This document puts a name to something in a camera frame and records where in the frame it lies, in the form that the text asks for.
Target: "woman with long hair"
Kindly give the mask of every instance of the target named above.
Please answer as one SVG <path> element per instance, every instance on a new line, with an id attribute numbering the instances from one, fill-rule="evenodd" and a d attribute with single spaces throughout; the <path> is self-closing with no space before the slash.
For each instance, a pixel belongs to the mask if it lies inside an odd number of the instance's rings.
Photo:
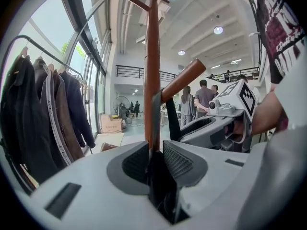
<path id="1" fill-rule="evenodd" d="M 195 116 L 193 95 L 191 93 L 191 88 L 189 86 L 183 89 L 183 93 L 180 99 L 181 105 L 181 126 L 188 124 L 193 120 Z"/>

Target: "railing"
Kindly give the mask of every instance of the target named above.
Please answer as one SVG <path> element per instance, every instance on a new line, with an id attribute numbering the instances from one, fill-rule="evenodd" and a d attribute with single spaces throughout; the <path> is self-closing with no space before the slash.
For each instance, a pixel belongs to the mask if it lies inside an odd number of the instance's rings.
<path id="1" fill-rule="evenodd" d="M 259 27 L 258 27 L 258 25 L 257 25 L 257 16 L 256 16 L 257 7 L 256 7 L 256 3 L 255 3 L 254 0 L 248 0 L 248 1 L 249 1 L 250 6 L 251 6 L 251 10 L 253 11 L 253 15 L 254 15 L 255 23 L 256 23 L 256 27 L 257 27 L 257 32 L 260 33 Z M 261 66 L 261 57 L 262 57 L 262 42 L 261 42 L 260 35 L 258 35 L 258 46 L 259 46 L 258 68 L 260 69 L 260 66 Z"/>
<path id="2" fill-rule="evenodd" d="M 117 72 L 116 72 L 117 77 L 130 77 L 138 79 L 144 78 L 144 68 L 122 66 L 122 65 L 116 65 L 116 66 L 117 66 Z M 160 76 L 161 76 L 161 81 L 171 82 L 177 76 L 177 74 L 161 71 Z"/>
<path id="3" fill-rule="evenodd" d="M 211 77 L 209 78 L 212 80 L 222 82 L 222 83 L 235 82 L 236 78 L 240 74 L 245 75 L 247 80 L 256 80 L 256 79 L 259 79 L 259 68 L 254 67 L 254 68 L 247 68 L 243 70 L 230 71 L 229 75 L 227 75 L 227 73 L 222 73 L 222 74 L 214 75 L 212 78 Z"/>

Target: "wooden coat rack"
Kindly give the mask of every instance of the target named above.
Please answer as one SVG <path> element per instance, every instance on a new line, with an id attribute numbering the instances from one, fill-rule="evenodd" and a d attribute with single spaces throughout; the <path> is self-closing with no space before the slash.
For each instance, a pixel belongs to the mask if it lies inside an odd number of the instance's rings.
<path id="1" fill-rule="evenodd" d="M 145 38 L 145 61 L 144 61 L 144 128 L 145 139 L 149 142 L 149 148 L 153 151 L 159 150 L 160 126 L 157 131 L 158 136 L 153 141 L 152 131 L 152 99 L 161 90 L 160 85 L 160 36 L 159 36 L 159 17 L 158 0 L 150 0 L 149 6 L 139 0 L 129 0 L 141 9 L 148 12 L 147 31 Z M 161 104 L 167 102 L 180 90 L 200 76 L 206 67 L 198 60 L 191 62 L 184 71 L 173 79 L 161 94 Z"/>

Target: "man in gray shirt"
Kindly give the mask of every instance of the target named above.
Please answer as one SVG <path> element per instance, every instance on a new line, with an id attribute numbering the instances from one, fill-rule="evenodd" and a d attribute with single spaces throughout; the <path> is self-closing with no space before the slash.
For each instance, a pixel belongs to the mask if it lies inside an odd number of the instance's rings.
<path id="1" fill-rule="evenodd" d="M 197 106 L 196 118 L 206 116 L 209 109 L 209 101 L 212 101 L 214 94 L 207 88 L 207 81 L 200 81 L 201 89 L 196 91 L 194 103 Z"/>

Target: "tree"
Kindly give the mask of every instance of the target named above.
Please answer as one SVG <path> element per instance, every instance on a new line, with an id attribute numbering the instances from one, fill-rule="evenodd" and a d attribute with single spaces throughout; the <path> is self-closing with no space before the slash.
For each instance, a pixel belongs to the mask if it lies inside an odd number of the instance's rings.
<path id="1" fill-rule="evenodd" d="M 66 48 L 67 48 L 67 43 L 64 43 L 64 44 L 63 44 L 63 47 L 62 47 L 62 54 L 65 53 Z M 75 47 L 75 49 L 78 51 L 78 53 L 79 53 L 83 58 L 85 58 L 86 53 L 82 50 L 82 48 L 81 48 L 79 45 L 77 45 L 77 46 Z"/>

